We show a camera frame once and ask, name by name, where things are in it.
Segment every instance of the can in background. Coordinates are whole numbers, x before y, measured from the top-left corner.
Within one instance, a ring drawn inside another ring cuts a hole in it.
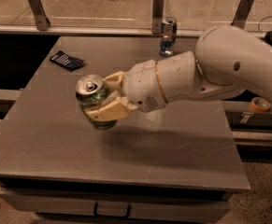
[[[161,24],[160,54],[165,57],[173,55],[176,39],[177,20],[173,17],[165,17]]]
[[[87,116],[86,108],[100,105],[108,97],[107,83],[100,76],[88,75],[81,78],[76,86],[76,97],[81,110],[95,129],[108,130],[116,124],[117,120],[95,121]]]

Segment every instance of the floor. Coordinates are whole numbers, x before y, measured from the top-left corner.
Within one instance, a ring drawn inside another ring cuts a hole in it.
[[[142,28],[151,26],[152,0],[42,0],[55,26]],[[179,29],[205,30],[230,24],[240,0],[165,0],[165,15],[177,18]],[[0,0],[0,24],[33,25],[27,0]],[[255,0],[247,31],[272,30],[272,0]],[[244,162],[251,191],[235,194],[219,224],[272,224],[272,164]],[[0,203],[0,224],[34,223],[33,214]]]

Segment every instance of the can lid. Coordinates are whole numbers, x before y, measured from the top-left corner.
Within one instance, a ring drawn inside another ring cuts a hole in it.
[[[93,94],[99,91],[103,84],[104,80],[100,76],[88,75],[78,81],[76,91],[81,95]]]
[[[163,19],[162,23],[165,25],[172,25],[172,24],[176,24],[177,20],[176,20],[176,18],[173,18],[173,17],[165,17]]]

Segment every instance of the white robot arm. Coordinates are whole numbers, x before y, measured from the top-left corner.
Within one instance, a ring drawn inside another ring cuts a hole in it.
[[[199,37],[195,55],[188,51],[139,63],[106,82],[112,86],[116,79],[122,108],[100,106],[88,113],[91,119],[121,119],[135,108],[150,112],[177,100],[223,100],[244,90],[272,103],[272,47],[239,28],[217,26]]]

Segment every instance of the table top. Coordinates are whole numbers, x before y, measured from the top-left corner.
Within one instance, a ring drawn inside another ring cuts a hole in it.
[[[60,37],[0,125],[0,177],[193,189],[249,189],[222,102],[178,101],[135,111],[97,131],[75,97],[77,81],[161,60],[158,37]],[[194,50],[179,38],[175,52]],[[58,50],[85,60],[69,72]]]

